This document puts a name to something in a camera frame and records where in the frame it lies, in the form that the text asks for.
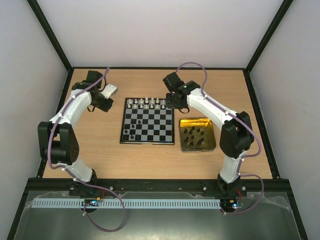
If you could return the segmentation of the gold metal tin tray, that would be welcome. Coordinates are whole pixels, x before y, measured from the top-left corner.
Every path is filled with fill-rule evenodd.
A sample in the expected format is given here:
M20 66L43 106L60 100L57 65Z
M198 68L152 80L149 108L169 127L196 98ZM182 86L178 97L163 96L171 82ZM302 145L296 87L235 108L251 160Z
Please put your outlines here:
M195 127L193 134L189 134L192 127ZM180 149L183 153L195 153L195 152L212 152L215 150L217 143L214 133L213 123L209 118L182 118L178 124L179 137L180 137ZM201 145L197 145L197 142L204 138Z

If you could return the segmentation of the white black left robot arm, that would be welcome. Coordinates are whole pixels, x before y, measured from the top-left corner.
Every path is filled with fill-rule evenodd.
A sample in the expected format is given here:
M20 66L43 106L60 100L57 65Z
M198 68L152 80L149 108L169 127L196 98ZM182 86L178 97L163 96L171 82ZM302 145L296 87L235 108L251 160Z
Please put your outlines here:
M69 98L58 113L37 127L40 156L48 166L68 173L73 181L87 186L94 185L97 174L80 157L75 128L89 106L105 113L111 109L114 102L111 96L118 89L107 83L109 71L109 68L104 73L88 71L85 80L72 86Z

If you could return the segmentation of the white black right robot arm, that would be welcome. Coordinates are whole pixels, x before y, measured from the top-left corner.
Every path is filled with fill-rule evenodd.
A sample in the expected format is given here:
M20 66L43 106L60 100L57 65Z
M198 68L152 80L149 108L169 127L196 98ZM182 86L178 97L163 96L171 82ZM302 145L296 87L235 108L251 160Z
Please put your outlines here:
M167 75L163 82L168 89L165 100L168 108L194 108L219 128L219 147L224 153L224 161L217 186L222 195L229 196L236 189L242 161L254 142L250 116L245 111L238 113L223 106L193 80L183 82L176 72Z

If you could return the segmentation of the black and grey chessboard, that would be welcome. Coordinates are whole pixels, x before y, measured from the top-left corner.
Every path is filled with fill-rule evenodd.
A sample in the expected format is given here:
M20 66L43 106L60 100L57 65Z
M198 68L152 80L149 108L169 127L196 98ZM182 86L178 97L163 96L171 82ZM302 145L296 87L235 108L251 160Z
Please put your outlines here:
M145 104L145 98L148 98L148 104ZM152 97L145 98L125 99L119 142L121 144L174 145L174 110L167 108L166 105L165 109L161 109L164 98L153 97L154 104L150 103ZM129 100L132 100L130 109L128 108ZM127 140L123 140L124 135L128 135ZM136 139L136 135L140 135L140 140Z

